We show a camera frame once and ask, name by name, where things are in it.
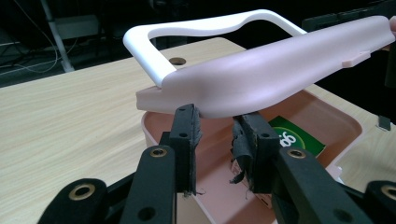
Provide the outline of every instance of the handle grip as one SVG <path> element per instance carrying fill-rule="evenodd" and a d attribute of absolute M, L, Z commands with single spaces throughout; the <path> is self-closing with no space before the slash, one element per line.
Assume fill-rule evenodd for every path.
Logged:
<path fill-rule="evenodd" d="M 306 31 L 273 11 L 258 9 L 228 16 L 136 26 L 123 38 L 125 47 L 140 63 L 158 87 L 176 68 L 151 44 L 151 38 L 167 35 L 211 36 L 238 30 L 250 21 L 270 21 L 290 35 L 303 35 Z"/>

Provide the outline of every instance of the cable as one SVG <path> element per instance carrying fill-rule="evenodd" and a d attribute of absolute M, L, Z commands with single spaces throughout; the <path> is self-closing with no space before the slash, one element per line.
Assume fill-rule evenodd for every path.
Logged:
<path fill-rule="evenodd" d="M 51 69 L 56 65 L 56 63 L 58 62 L 58 52 L 57 52 L 57 50 L 56 50 L 56 48 L 55 48 L 55 45 L 52 43 L 52 41 L 51 41 L 50 38 L 47 36 L 47 34 L 44 33 L 44 31 L 42 31 L 42 30 L 40 29 L 40 27 L 32 20 L 32 18 L 25 12 L 25 10 L 23 10 L 23 7 L 18 3 L 18 1 L 17 1 L 17 0 L 14 0 L 14 3 L 20 8 L 21 12 L 22 12 L 22 13 L 26 16 L 26 18 L 35 26 L 35 28 L 37 28 L 37 30 L 38 30 L 44 37 L 46 37 L 46 38 L 48 39 L 49 43 L 50 43 L 51 46 L 53 47 L 53 51 L 55 52 L 55 60 L 53 60 L 53 65 L 52 65 L 50 68 L 48 68 L 48 69 L 46 69 L 46 70 L 44 70 L 44 71 L 31 70 L 31 69 L 29 69 L 30 66 L 24 67 L 23 65 L 20 65 L 20 64 L 14 64 L 14 65 L 24 67 L 24 68 L 26 68 L 27 70 L 29 70 L 29 71 L 31 71 L 31 72 L 35 72 L 35 73 L 45 73 L 45 72 L 48 72 L 48 71 L 51 70 Z"/>
<path fill-rule="evenodd" d="M 49 41 L 51 47 L 53 48 L 53 50 L 54 50 L 54 52 L 55 52 L 55 60 L 52 60 L 52 61 L 49 61 L 49 62 L 45 62 L 45 63 L 38 63 L 38 64 L 30 65 L 30 66 L 24 66 L 24 65 L 21 65 L 21 64 L 17 64 L 17 63 L 12 64 L 12 65 L 3 65 L 3 66 L 0 66 L 0 68 L 11 67 L 11 66 L 18 66 L 18 67 L 21 67 L 21 68 L 20 68 L 20 69 L 15 69 L 15 70 L 12 70 L 12 71 L 8 71 L 8 72 L 5 72 L 5 73 L 1 73 L 0 76 L 2 76 L 2 75 L 4 75 L 4 74 L 16 72 L 16 71 L 21 71 L 21 70 L 23 70 L 23 69 L 26 69 L 26 70 L 31 71 L 31 72 L 34 72 L 34 73 L 40 73 L 40 74 L 46 73 L 46 72 L 48 72 L 49 70 L 51 70 L 51 69 L 56 65 L 56 63 L 61 59 L 61 58 L 58 57 L 58 51 L 57 51 L 57 49 L 55 48 L 55 45 L 54 45 L 54 44 L 52 43 L 52 41 L 50 40 L 50 38 L 46 35 L 46 33 L 45 33 L 44 31 L 42 31 L 42 30 L 40 29 L 40 27 L 32 20 L 32 18 L 23 10 L 22 6 L 18 3 L 18 1 L 17 1 L 17 0 L 14 0 L 14 3 L 18 6 L 18 8 L 22 11 L 22 13 L 26 16 L 26 18 L 35 26 L 35 28 L 37 28 L 37 30 L 38 30 L 44 37 L 46 37 L 46 38 L 48 39 L 48 41 Z M 79 9 L 79 2 L 78 2 L 78 0 L 76 0 L 76 3 L 77 3 L 78 15 L 79 15 L 79 14 L 80 14 L 80 9 Z M 73 46 L 70 48 L 69 51 L 66 52 L 66 54 L 68 54 L 68 53 L 75 47 L 75 45 L 77 44 L 77 42 L 78 42 L 78 38 L 76 38 L 76 40 L 75 40 Z M 47 63 L 53 63 L 53 65 L 52 65 L 50 68 L 48 68 L 48 69 L 46 69 L 46 70 L 44 70 L 44 71 L 38 71 L 38 70 L 31 69 L 32 67 L 39 66 L 39 65 L 43 65 L 43 64 L 47 64 Z"/>

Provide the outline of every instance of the pink plastic part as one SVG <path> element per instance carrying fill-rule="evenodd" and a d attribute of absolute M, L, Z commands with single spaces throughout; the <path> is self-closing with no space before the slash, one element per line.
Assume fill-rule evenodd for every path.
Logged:
<path fill-rule="evenodd" d="M 162 88 L 137 92 L 137 108 L 172 114 L 195 104 L 200 116 L 210 119 L 258 111 L 362 62 L 394 40 L 385 17 L 343 23 L 176 70 L 163 79 Z"/>

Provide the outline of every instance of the light wood tabletop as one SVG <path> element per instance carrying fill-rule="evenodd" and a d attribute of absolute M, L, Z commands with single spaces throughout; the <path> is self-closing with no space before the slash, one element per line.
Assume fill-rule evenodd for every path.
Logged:
<path fill-rule="evenodd" d="M 166 49 L 192 65 L 244 50 L 213 38 Z M 133 173 L 146 149 L 135 93 L 153 85 L 133 59 L 0 89 L 0 223 L 36 223 L 53 197 L 81 178 L 111 185 Z M 338 162 L 343 181 L 364 191 L 396 181 L 396 131 L 377 116 L 312 85 L 306 89 L 356 119 L 363 132 Z"/>

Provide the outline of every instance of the screw hole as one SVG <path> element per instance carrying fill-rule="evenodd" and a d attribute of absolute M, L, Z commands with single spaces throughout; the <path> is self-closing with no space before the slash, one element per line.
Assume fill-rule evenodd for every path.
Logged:
<path fill-rule="evenodd" d="M 334 209 L 332 212 L 334 213 L 335 217 L 342 222 L 350 223 L 353 221 L 352 215 L 342 209 Z"/>
<path fill-rule="evenodd" d="M 171 58 L 169 59 L 169 63 L 171 63 L 172 65 L 183 65 L 185 64 L 187 61 L 184 58 Z"/>
<path fill-rule="evenodd" d="M 145 207 L 137 214 L 140 220 L 149 221 L 155 216 L 155 209 L 152 207 Z"/>
<path fill-rule="evenodd" d="M 304 153 L 303 151 L 301 151 L 301 150 L 298 150 L 298 149 L 289 149 L 289 150 L 288 150 L 288 154 L 289 154 L 291 157 L 296 158 L 296 159 L 303 159 L 303 158 L 305 158 L 305 153 Z"/>
<path fill-rule="evenodd" d="M 167 151 L 163 148 L 154 148 L 150 151 L 150 156 L 152 157 L 163 157 L 165 156 Z"/>
<path fill-rule="evenodd" d="M 89 198 L 95 192 L 95 185 L 81 184 L 75 186 L 69 193 L 69 199 L 73 201 L 81 201 Z"/>
<path fill-rule="evenodd" d="M 389 198 L 392 200 L 396 201 L 396 187 L 393 187 L 391 185 L 384 185 L 381 188 L 381 191 Z"/>

